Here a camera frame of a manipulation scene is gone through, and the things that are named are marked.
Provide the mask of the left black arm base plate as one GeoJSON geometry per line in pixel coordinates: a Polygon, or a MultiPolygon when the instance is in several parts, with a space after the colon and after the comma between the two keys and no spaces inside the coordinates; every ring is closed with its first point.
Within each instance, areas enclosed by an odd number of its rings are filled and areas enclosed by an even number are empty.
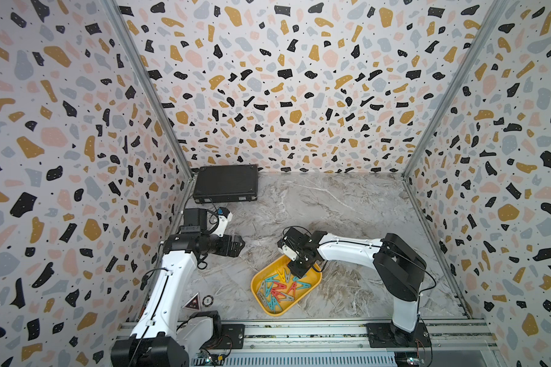
{"type": "Polygon", "coordinates": [[[244,324],[223,324],[219,335],[212,336],[202,347],[205,350],[241,350],[244,337],[244,324]]]}

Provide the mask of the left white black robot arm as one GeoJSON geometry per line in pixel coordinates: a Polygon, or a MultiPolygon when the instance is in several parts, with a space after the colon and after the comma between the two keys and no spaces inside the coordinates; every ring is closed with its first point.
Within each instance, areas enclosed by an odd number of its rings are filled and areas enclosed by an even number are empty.
{"type": "Polygon", "coordinates": [[[244,246],[239,235],[201,232],[176,234],[165,240],[162,273],[130,337],[114,343],[112,365],[189,366],[201,348],[219,342],[222,326],[216,311],[197,312],[182,323],[178,320],[182,295],[201,259],[207,255],[236,258],[244,246]]]}

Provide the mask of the yellow plastic storage box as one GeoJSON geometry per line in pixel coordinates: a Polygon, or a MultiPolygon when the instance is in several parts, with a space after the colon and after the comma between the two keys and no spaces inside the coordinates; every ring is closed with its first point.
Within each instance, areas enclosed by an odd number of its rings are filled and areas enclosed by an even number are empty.
{"type": "Polygon", "coordinates": [[[289,263],[290,259],[282,255],[251,281],[250,290],[254,298],[271,317],[285,314],[321,283],[320,272],[311,269],[299,278],[290,272],[289,263]]]}

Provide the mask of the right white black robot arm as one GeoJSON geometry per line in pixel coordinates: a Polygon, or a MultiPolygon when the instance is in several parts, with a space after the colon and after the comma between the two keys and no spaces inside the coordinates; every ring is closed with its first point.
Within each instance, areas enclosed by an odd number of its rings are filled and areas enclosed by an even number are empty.
{"type": "Polygon", "coordinates": [[[326,231],[307,235],[290,228],[277,246],[290,259],[289,269],[298,278],[314,270],[317,261],[345,261],[376,270],[393,296],[390,337],[401,347],[416,339],[426,263],[398,235],[388,233],[382,239],[352,239],[326,231]]]}

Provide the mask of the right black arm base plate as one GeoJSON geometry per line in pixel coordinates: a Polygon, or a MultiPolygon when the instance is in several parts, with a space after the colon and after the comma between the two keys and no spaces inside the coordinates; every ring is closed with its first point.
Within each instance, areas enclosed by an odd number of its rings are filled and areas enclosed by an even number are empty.
{"type": "Polygon", "coordinates": [[[365,325],[370,348],[415,348],[431,347],[429,332],[422,320],[413,332],[406,332],[392,322],[376,322],[365,325]]]}

